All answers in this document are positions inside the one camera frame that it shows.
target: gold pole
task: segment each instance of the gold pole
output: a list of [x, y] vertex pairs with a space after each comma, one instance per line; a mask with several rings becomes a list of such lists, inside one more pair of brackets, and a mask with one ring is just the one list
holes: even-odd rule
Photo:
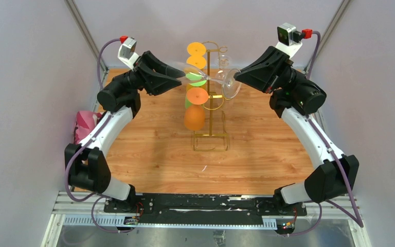
[[[210, 75], [210, 53], [211, 53], [211, 51], [207, 50], [207, 75]], [[211, 95], [210, 94], [210, 81], [209, 80], [207, 81], [207, 92], [208, 92], [209, 95]], [[210, 109], [212, 109], [212, 101], [213, 101], [213, 99], [211, 97], [210, 98]], [[209, 135], [212, 136], [212, 111], [210, 111], [210, 121], [209, 122], [210, 122]]]

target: gray wall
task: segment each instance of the gray wall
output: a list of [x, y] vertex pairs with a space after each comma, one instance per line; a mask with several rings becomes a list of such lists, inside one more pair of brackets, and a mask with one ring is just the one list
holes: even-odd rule
[[[228, 46], [232, 65], [255, 61], [276, 45], [276, 27], [288, 22], [299, 29], [326, 30], [341, 0], [76, 0], [97, 46], [127, 35], [137, 39], [137, 52], [150, 50], [162, 61], [186, 61], [187, 45], [212, 40]], [[294, 57], [306, 65], [315, 41], [304, 42]], [[105, 50], [110, 66], [125, 67], [117, 46]]]
[[64, 1], [0, 1], [0, 246], [39, 246], [96, 62]]
[[360, 170], [355, 194], [372, 246], [395, 246], [395, 1], [353, 0], [312, 79], [331, 137]]

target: yellow disc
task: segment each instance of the yellow disc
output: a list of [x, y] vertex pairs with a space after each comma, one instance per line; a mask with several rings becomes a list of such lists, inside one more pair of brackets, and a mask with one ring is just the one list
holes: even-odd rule
[[207, 64], [207, 60], [204, 57], [191, 56], [187, 59], [187, 63], [197, 67], [198, 69], [203, 69]]
[[187, 46], [187, 51], [192, 56], [203, 56], [207, 52], [207, 48], [202, 43], [193, 42]]

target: pink bag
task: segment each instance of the pink bag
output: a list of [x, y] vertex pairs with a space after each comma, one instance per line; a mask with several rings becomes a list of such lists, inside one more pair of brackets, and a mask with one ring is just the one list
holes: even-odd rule
[[91, 111], [79, 111], [76, 114], [76, 122], [74, 129], [74, 143], [78, 144], [82, 139], [86, 138], [95, 126], [98, 124], [102, 113]]

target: gold rack base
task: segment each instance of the gold rack base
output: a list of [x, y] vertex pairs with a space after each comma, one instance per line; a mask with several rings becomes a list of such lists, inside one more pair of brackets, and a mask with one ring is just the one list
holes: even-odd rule
[[[193, 131], [193, 150], [194, 151], [227, 151], [229, 149], [229, 134], [226, 132], [226, 120], [225, 120], [225, 112], [222, 111], [222, 124], [223, 124], [223, 133], [196, 133]], [[213, 147], [213, 148], [202, 148], [199, 147], [199, 140], [201, 138], [218, 138], [223, 139], [223, 146]]]

